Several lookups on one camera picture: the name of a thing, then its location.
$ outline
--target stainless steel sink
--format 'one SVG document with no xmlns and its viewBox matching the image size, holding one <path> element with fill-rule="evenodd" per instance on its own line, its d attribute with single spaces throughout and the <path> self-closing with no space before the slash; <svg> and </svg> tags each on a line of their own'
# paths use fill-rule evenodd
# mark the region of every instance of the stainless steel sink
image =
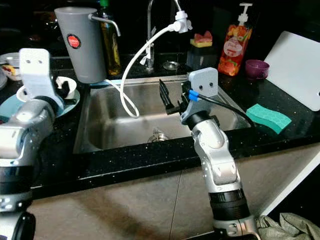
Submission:
<svg viewBox="0 0 320 240">
<path fill-rule="evenodd" d="M 159 94 L 159 79 L 165 82 L 174 105 L 181 98 L 181 83 L 186 81 L 186 75 L 128 79 L 124 92 L 140 111 L 137 119 L 127 115 L 114 87 L 91 89 L 84 97 L 74 152 L 87 153 L 189 137 L 190 130 L 180 123 L 180 115 L 166 114 Z M 217 100 L 241 110 L 222 89 L 219 89 Z M 218 105 L 212 105 L 210 115 L 216 115 L 224 131 L 249 126 L 244 119 Z"/>
</svg>

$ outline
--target white cutting board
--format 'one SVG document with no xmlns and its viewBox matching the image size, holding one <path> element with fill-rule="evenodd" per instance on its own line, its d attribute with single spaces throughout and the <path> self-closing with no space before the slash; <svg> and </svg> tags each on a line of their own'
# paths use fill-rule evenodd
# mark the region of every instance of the white cutting board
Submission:
<svg viewBox="0 0 320 240">
<path fill-rule="evenodd" d="M 284 31 L 264 60 L 267 79 L 312 111 L 320 110 L 320 43 Z"/>
</svg>

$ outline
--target black countertop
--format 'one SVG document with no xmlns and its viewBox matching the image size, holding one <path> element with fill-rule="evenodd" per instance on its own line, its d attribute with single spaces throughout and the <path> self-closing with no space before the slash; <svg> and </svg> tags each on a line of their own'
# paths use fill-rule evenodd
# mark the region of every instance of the black countertop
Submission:
<svg viewBox="0 0 320 240">
<path fill-rule="evenodd" d="M 68 68 L 67 59 L 55 61 L 54 68 Z M 129 78 L 172 75 L 155 68 L 154 72 L 132 70 Z M 181 66 L 176 75 L 185 74 Z M 55 70 L 58 76 L 76 79 L 72 69 Z M 0 91 L 0 103 L 13 95 L 21 82 L 8 81 Z M 313 112 L 267 80 L 250 81 L 243 75 L 219 75 L 219 85 L 243 109 L 258 103 L 287 115 L 292 122 L 279 135 L 258 125 L 226 131 L 232 156 L 244 157 L 276 152 L 320 142 L 320 111 Z M 88 90 L 78 85 L 83 96 Z M 201 165 L 191 137 L 146 143 L 92 153 L 73 154 L 82 101 L 74 110 L 57 118 L 53 133 L 41 144 L 35 163 L 33 196 L 35 199 L 66 194 L 113 183 L 159 175 Z"/>
</svg>

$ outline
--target purple cup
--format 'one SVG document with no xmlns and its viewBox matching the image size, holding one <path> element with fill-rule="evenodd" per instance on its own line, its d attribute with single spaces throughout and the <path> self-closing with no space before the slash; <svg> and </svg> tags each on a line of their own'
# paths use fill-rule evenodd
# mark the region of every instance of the purple cup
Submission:
<svg viewBox="0 0 320 240">
<path fill-rule="evenodd" d="M 245 61 L 245 72 L 249 79 L 265 79 L 268 77 L 269 67 L 265 61 L 256 59 Z"/>
</svg>

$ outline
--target soap dispenser bottle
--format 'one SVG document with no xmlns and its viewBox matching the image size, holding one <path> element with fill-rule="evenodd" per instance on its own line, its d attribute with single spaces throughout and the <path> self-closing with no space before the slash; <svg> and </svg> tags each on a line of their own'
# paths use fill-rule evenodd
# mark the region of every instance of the soap dispenser bottle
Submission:
<svg viewBox="0 0 320 240">
<path fill-rule="evenodd" d="M 114 20 L 109 9 L 109 0 L 100 0 L 99 16 L 104 19 Z M 109 75 L 114 76 L 121 73 L 120 56 L 118 51 L 117 33 L 111 23 L 101 22 L 101 32 L 104 42 L 104 54 L 106 58 L 106 68 Z"/>
<path fill-rule="evenodd" d="M 245 26 L 245 22 L 248 21 L 247 9 L 252 5 L 252 3 L 240 3 L 244 11 L 238 17 L 239 24 L 232 24 L 228 28 L 218 65 L 220 73 L 235 76 L 240 70 L 252 33 L 252 29 Z"/>
</svg>

